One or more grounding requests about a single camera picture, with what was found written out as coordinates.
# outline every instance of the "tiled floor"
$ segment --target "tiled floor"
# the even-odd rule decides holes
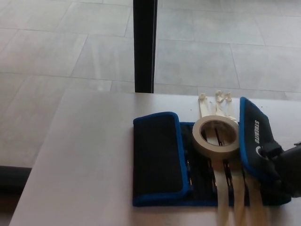
[[[158,8],[156,93],[301,100],[301,0]],[[66,89],[133,82],[132,0],[0,0],[0,165],[33,165]]]

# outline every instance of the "masking tape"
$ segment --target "masking tape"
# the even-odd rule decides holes
[[[218,146],[208,143],[203,136],[201,131],[204,129],[204,125],[208,123],[225,123],[231,127],[232,136],[234,141],[226,146]],[[238,154],[239,142],[238,142],[238,125],[229,118],[219,115],[205,116],[193,125],[192,128],[193,144],[198,152],[202,155],[212,158],[214,160],[223,160],[234,157]]]

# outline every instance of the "black pouch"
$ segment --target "black pouch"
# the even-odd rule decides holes
[[[250,100],[240,99],[239,146],[244,167],[263,182],[279,179],[274,165],[259,154],[261,146],[274,143],[268,117]]]
[[[179,122],[172,112],[136,118],[133,123],[134,206],[217,206],[211,160],[192,144],[194,123]],[[233,206],[233,189],[228,189],[229,205]],[[261,192],[265,205],[290,201],[287,196],[279,198],[281,195],[269,192]],[[247,189],[245,204],[249,204]]]

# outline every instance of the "white table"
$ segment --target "white table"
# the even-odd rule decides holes
[[[301,103],[253,100],[283,148],[301,140]],[[238,118],[239,102],[233,100]],[[215,208],[133,208],[133,119],[176,112],[199,118],[192,96],[68,90],[10,226],[214,226]],[[269,211],[271,225],[299,226],[301,198]]]

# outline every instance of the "black tool roll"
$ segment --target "black tool roll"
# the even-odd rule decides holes
[[[134,120],[134,206],[217,206],[217,190],[211,161],[192,145],[194,123],[179,122],[172,112]],[[230,170],[225,169],[231,177]],[[233,206],[233,188],[229,204]],[[281,205],[291,197],[262,186],[264,205]],[[249,204],[248,192],[245,204]]]

